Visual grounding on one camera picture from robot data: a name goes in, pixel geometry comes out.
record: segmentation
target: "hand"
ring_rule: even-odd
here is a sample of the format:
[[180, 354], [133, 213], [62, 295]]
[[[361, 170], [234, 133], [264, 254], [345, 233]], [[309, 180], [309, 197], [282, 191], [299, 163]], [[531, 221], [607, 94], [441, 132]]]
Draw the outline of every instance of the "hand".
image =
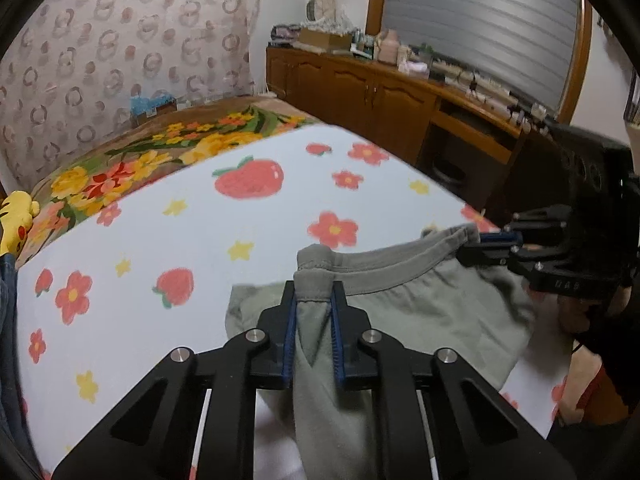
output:
[[[626, 309], [631, 297], [631, 287], [618, 287], [611, 300], [606, 316], [616, 316]], [[594, 300], [578, 300], [566, 296], [558, 296], [558, 319], [560, 326], [569, 334], [579, 334], [587, 332], [589, 329], [589, 319], [587, 313], [589, 308], [599, 303]]]

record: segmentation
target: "cardboard box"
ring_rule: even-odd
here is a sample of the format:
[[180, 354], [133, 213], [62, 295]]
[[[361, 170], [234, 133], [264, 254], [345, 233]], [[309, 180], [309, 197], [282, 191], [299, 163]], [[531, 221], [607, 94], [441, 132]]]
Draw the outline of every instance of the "cardboard box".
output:
[[303, 27], [300, 31], [298, 41], [300, 43], [320, 48], [325, 52], [333, 52], [335, 50], [348, 51], [351, 49], [351, 34], [340, 36], [338, 34], [309, 30], [308, 28]]

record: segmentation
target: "white floral bed sheet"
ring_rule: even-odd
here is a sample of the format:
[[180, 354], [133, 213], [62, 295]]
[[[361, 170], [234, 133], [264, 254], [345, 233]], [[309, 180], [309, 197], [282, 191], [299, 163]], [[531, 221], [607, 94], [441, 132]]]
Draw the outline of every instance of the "white floral bed sheet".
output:
[[[426, 227], [495, 228], [405, 163], [324, 124], [177, 171], [120, 199], [108, 222], [100, 218], [18, 273], [24, 409], [47, 471], [171, 349], [226, 342], [232, 285], [290, 279], [296, 252], [314, 242], [368, 251]], [[543, 435], [571, 351], [554, 303], [541, 306], [502, 391]], [[302, 474], [295, 443], [259, 398], [256, 425], [255, 477]]]

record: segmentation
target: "blue denim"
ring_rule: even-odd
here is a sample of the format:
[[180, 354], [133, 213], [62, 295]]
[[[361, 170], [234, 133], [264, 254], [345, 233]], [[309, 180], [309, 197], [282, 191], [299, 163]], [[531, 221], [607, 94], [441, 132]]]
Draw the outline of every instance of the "blue denim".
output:
[[15, 352], [16, 285], [15, 257], [3, 254], [0, 256], [0, 431], [38, 470], [38, 461], [20, 408], [22, 396]]

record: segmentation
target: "pink vase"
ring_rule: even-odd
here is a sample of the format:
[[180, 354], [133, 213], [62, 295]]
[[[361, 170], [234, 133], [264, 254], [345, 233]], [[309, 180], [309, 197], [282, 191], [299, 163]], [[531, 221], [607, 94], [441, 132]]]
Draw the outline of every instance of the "pink vase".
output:
[[400, 48], [400, 42], [398, 41], [398, 33], [394, 30], [389, 30], [386, 37], [380, 43], [380, 54], [378, 54], [378, 61], [382, 63], [389, 63], [396, 65], [398, 62], [398, 49]]

